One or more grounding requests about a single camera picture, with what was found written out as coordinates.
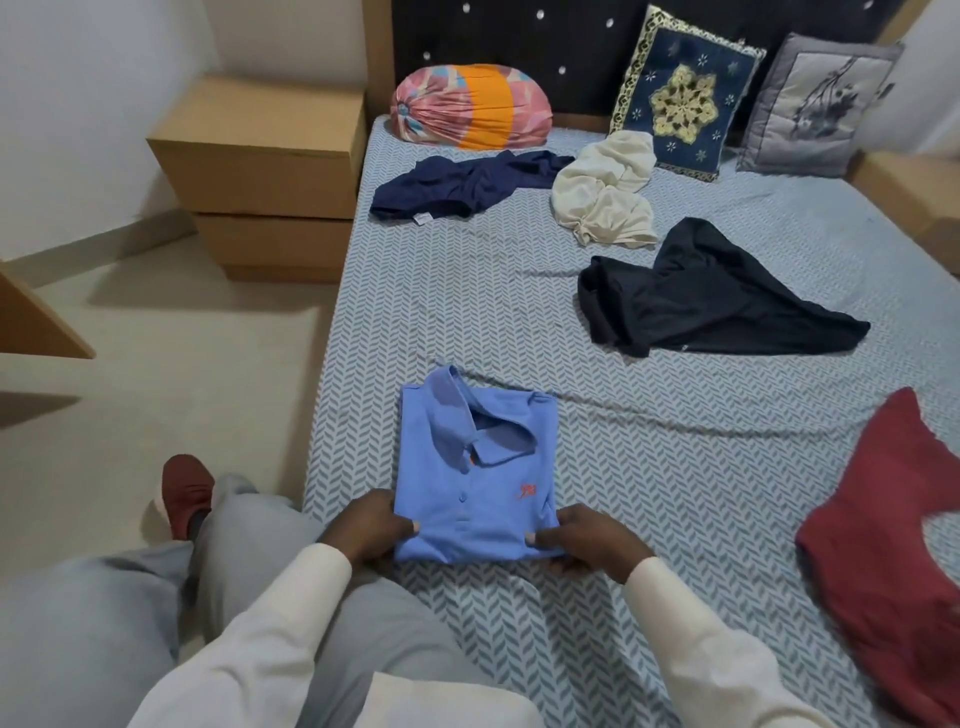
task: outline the leg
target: leg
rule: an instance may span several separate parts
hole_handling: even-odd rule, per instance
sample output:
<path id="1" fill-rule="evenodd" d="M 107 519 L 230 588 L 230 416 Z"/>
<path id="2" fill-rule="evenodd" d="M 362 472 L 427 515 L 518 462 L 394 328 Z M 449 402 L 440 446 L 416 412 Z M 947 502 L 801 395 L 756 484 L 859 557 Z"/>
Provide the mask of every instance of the leg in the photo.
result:
<path id="1" fill-rule="evenodd" d="M 125 728 L 177 665 L 192 550 L 72 559 L 0 590 L 0 725 Z"/>
<path id="2" fill-rule="evenodd" d="M 261 496 L 236 475 L 218 480 L 193 564 L 200 577 L 197 606 L 207 639 L 247 609 L 321 531 L 318 522 L 286 498 Z M 301 728 L 352 726 L 374 672 L 493 684 L 415 596 L 364 571 L 351 581 L 321 644 Z"/>

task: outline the red shoe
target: red shoe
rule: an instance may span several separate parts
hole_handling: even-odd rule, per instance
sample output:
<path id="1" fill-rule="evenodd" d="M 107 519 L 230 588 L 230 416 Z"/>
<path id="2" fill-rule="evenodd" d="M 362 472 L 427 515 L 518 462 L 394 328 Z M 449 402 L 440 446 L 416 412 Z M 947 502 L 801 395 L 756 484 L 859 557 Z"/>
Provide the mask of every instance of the red shoe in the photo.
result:
<path id="1" fill-rule="evenodd" d="M 210 510 L 213 475 L 193 455 L 174 455 L 163 464 L 154 505 L 170 524 L 175 541 L 188 541 L 187 525 L 197 511 Z"/>

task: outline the shirt collar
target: shirt collar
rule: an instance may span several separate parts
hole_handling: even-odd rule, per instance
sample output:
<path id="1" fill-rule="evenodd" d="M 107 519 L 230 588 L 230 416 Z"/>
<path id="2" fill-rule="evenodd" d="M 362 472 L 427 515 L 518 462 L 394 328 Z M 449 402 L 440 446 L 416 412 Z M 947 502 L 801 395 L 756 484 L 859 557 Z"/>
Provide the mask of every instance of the shirt collar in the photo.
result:
<path id="1" fill-rule="evenodd" d="M 482 465 L 499 465 L 536 450 L 529 400 L 517 406 L 516 399 L 497 397 L 494 393 L 498 390 L 478 396 L 452 366 L 427 375 L 423 388 L 433 437 L 457 443 L 462 449 L 473 448 Z M 487 419 L 488 426 L 478 429 L 477 415 L 480 420 Z"/>

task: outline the polo shirt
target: polo shirt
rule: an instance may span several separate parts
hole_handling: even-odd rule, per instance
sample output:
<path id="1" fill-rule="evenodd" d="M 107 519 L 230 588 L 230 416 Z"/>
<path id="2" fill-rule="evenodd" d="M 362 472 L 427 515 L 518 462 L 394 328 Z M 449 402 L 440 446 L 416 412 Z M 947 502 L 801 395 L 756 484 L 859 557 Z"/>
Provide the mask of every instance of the polo shirt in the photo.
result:
<path id="1" fill-rule="evenodd" d="M 400 394 L 395 511 L 420 523 L 398 561 L 516 561 L 552 556 L 525 535 L 559 525 L 553 495 L 557 400 L 470 387 L 454 367 Z"/>

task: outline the gray pillow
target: gray pillow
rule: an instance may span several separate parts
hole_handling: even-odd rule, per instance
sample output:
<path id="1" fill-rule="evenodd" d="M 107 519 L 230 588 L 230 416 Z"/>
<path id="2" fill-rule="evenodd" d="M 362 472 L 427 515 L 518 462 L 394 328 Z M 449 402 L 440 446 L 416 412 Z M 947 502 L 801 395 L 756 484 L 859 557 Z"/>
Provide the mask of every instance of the gray pillow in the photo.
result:
<path id="1" fill-rule="evenodd" d="M 903 52 L 791 33 L 756 97 L 737 169 L 842 177 L 853 134 Z"/>

